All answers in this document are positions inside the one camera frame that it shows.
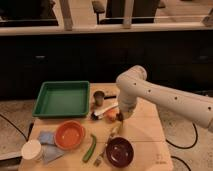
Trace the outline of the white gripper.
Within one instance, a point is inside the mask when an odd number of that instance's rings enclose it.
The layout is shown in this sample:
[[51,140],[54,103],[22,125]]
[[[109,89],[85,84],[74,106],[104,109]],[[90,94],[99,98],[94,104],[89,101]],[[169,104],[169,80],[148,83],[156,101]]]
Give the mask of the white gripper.
[[119,112],[117,114],[117,118],[119,121],[123,121],[125,119],[130,118],[137,105],[136,99],[127,99],[127,98],[118,98],[118,108]]

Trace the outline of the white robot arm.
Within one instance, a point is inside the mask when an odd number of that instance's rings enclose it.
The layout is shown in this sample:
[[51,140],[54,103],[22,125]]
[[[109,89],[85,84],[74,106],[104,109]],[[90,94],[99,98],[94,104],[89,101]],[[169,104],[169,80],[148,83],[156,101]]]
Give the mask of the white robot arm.
[[147,81],[147,72],[135,65],[116,78],[118,107],[125,119],[131,117],[137,99],[143,98],[168,108],[213,133],[213,98],[189,93]]

